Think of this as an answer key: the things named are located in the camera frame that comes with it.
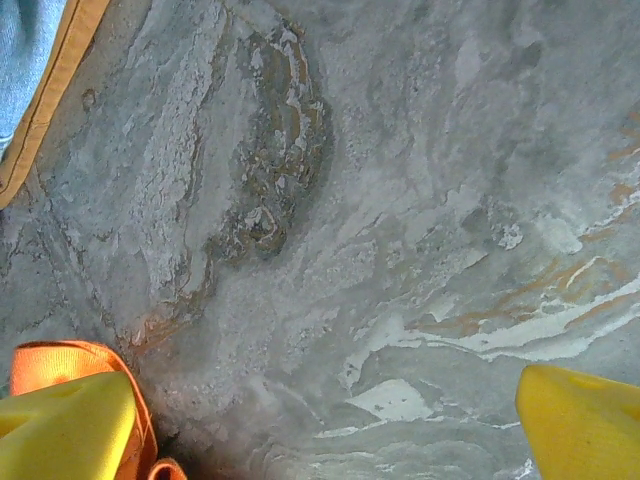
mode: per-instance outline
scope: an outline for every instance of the orange band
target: orange band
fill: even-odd
[[[33,342],[19,346],[11,369],[11,395],[32,392],[96,373],[127,374],[136,397],[136,422],[115,480],[186,480],[171,459],[156,462],[158,445],[151,415],[133,375],[122,359],[104,345],[82,341]]]

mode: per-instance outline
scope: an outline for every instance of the rock surface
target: rock surface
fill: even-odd
[[[0,365],[116,348],[194,478],[535,479],[638,383],[640,3],[122,0],[2,212]]]

